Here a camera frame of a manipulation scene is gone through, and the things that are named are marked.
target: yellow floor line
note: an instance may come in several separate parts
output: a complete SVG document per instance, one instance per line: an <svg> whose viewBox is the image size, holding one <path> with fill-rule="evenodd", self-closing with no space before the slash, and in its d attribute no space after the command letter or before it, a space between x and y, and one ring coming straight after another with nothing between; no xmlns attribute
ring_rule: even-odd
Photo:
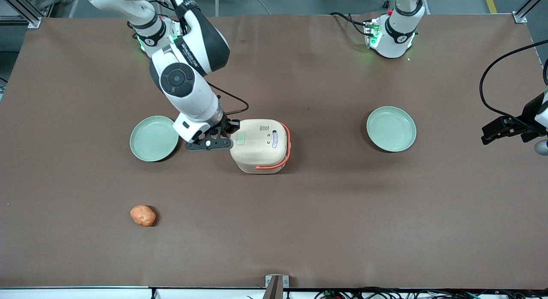
<svg viewBox="0 0 548 299"><path fill-rule="evenodd" d="M487 6L489 7L489 13L497 13L497 8L495 8L495 2L493 0L485 0Z"/></svg>

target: brown paper tabletop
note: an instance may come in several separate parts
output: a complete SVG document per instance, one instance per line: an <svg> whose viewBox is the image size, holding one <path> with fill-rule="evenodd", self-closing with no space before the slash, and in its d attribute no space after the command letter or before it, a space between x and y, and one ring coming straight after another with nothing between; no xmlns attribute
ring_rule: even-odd
<svg viewBox="0 0 548 299"><path fill-rule="evenodd" d="M214 24L229 64L207 77L292 132L279 174L241 172L228 151L138 160L129 135L177 115L122 19L43 20L0 104L0 286L546 287L546 158L519 137L483 146L498 115L484 69L530 44L510 15L425 16L413 47L382 59L331 16ZM511 114L544 89L533 49L485 84ZM241 105L227 96L225 110ZM368 141L368 114L403 108L417 141ZM154 206L156 227L129 211Z"/></svg>

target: light green plate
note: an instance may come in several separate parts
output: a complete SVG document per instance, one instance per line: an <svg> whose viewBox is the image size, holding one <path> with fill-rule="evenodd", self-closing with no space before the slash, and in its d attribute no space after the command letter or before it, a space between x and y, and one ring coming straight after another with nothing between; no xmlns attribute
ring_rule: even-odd
<svg viewBox="0 0 548 299"><path fill-rule="evenodd" d="M133 129L129 147L133 154L146 162L162 160L175 149L179 135L173 129L173 121L164 116L152 116Z"/></svg>
<svg viewBox="0 0 548 299"><path fill-rule="evenodd" d="M413 145L417 126L407 112L394 106L382 106L368 117L367 134L380 149L399 152Z"/></svg>

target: potato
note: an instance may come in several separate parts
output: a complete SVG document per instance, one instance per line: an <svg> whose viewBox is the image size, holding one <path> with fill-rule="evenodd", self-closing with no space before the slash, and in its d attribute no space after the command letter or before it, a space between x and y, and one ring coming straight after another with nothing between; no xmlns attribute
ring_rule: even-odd
<svg viewBox="0 0 548 299"><path fill-rule="evenodd" d="M145 205L137 205L129 212L133 221L141 226L151 226L156 219L156 213Z"/></svg>

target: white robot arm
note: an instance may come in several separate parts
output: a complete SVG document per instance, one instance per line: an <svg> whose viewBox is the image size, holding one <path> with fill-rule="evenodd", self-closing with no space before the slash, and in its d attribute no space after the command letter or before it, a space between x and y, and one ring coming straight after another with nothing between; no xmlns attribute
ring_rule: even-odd
<svg viewBox="0 0 548 299"><path fill-rule="evenodd" d="M232 145L228 136L239 128L239 121L227 118L203 77L226 65L229 46L194 0L168 1L179 22L159 18L145 0L90 0L101 10L125 16L139 34L151 57L152 79L180 112L173 127L187 142L186 148L228 149ZM180 23L188 24L190 31L177 34Z"/></svg>
<svg viewBox="0 0 548 299"><path fill-rule="evenodd" d="M402 56L411 47L424 12L423 0L396 0L391 15L385 14L366 23L366 44L383 57Z"/></svg>
<svg viewBox="0 0 548 299"><path fill-rule="evenodd" d="M527 143L537 137L545 137L548 133L548 88L542 94L528 102L518 120L508 116L500 116L482 128L481 137L484 145L487 145L502 137L520 135L523 143ZM536 153L548 155L548 141L539 141L535 145Z"/></svg>

